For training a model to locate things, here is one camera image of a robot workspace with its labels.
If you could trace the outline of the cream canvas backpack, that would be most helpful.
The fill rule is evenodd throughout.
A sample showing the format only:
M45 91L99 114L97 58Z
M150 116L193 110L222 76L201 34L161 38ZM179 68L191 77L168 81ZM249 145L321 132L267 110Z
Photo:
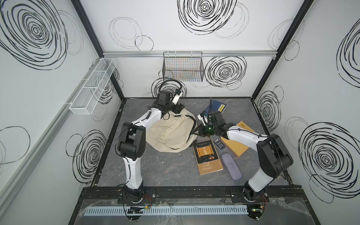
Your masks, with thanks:
M164 119L146 129L146 142L163 153L178 153L192 145L197 136L192 131L197 127L195 116L187 109L181 113L170 112Z

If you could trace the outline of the brown black cover book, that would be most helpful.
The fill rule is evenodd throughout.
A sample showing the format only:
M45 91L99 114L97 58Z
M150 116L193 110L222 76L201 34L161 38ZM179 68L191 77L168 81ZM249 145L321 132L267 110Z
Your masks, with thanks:
M200 175L224 169L212 140L196 142L192 148Z

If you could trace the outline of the dark blue book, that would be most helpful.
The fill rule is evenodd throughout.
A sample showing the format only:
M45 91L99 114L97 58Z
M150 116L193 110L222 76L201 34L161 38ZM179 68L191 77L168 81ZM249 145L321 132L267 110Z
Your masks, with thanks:
M212 109L213 111L217 110L219 111L221 114L225 111L225 109L227 108L227 104L225 103L221 103L217 100L212 100ZM204 111L204 114L207 115L209 112L210 112L210 106L208 106L205 111Z

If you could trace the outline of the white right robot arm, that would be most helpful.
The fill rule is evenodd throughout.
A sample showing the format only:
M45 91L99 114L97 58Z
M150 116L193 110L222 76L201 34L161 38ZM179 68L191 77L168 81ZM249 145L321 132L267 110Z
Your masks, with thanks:
M258 200L265 187L293 165L293 158L278 135L261 135L234 123L227 123L218 111L209 112L207 119L192 129L191 134L200 137L223 137L257 152L260 168L245 183L243 189L244 198L249 202Z

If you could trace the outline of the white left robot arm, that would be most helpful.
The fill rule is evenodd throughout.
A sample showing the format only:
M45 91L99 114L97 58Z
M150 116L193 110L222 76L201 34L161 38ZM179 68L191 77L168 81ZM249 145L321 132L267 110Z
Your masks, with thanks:
M174 94L160 91L155 102L147 112L133 122L122 125L121 133L115 145L115 151L124 160L126 181L123 185L123 196L132 202L140 202L143 197L143 179L141 176L141 157L146 147L146 130L170 111L180 113L184 108L178 104L183 92L177 89Z

